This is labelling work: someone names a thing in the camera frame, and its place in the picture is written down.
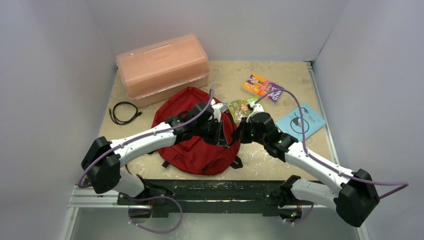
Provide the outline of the green Treehouse paperback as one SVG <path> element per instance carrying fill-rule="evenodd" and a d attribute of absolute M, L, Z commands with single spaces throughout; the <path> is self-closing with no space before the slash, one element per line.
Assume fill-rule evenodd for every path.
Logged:
<path fill-rule="evenodd" d="M 252 112 L 249 110 L 249 104 L 254 103 L 259 99 L 258 96 L 243 98 L 227 102 L 228 110 L 230 111 L 234 122 L 238 125 L 243 117 L 248 117 Z"/>

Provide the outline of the red backpack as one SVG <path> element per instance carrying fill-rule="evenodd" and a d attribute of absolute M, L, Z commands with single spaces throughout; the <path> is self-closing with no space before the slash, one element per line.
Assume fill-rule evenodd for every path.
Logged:
<path fill-rule="evenodd" d="M 190 111 L 196 104 L 207 102 L 210 95 L 196 87 L 186 87 L 169 98 L 155 113 L 152 127 Z M 229 147 L 207 144 L 199 136 L 173 146 L 160 148 L 159 155 L 166 163 L 182 172 L 194 175 L 215 176 L 224 172 L 237 160 L 241 143 L 235 141 Z"/>

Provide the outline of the Roald Dahl Charlie paperback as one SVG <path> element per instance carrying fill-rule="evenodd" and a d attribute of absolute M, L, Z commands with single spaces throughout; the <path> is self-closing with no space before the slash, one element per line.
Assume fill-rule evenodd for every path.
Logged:
<path fill-rule="evenodd" d="M 257 74 L 251 74 L 243 83 L 241 89 L 253 96 L 262 97 L 276 104 L 281 97 L 283 87 Z"/>

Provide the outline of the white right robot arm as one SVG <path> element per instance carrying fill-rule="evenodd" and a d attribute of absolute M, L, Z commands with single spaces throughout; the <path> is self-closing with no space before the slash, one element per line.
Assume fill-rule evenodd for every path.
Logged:
<path fill-rule="evenodd" d="M 318 181 L 290 176 L 279 190 L 279 206 L 297 201 L 325 206 L 353 227 L 360 227 L 380 203 L 371 175 L 364 169 L 353 171 L 304 148 L 302 142 L 280 131 L 271 116 L 259 112 L 242 118 L 231 136 L 241 144 L 258 143 L 272 157 L 296 166 Z"/>

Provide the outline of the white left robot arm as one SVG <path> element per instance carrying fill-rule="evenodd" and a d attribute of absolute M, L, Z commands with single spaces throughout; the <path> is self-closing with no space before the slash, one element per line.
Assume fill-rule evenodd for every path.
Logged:
<path fill-rule="evenodd" d="M 149 191 L 140 177 L 121 168 L 129 162 L 156 150 L 171 147 L 193 137 L 200 137 L 209 145 L 227 147 L 224 121 L 228 110 L 224 103 L 201 102 L 190 111 L 169 117 L 146 131 L 130 137 L 108 141 L 96 138 L 81 162 L 83 178 L 96 194 L 111 190 L 129 195 L 138 205 L 146 203 Z"/>

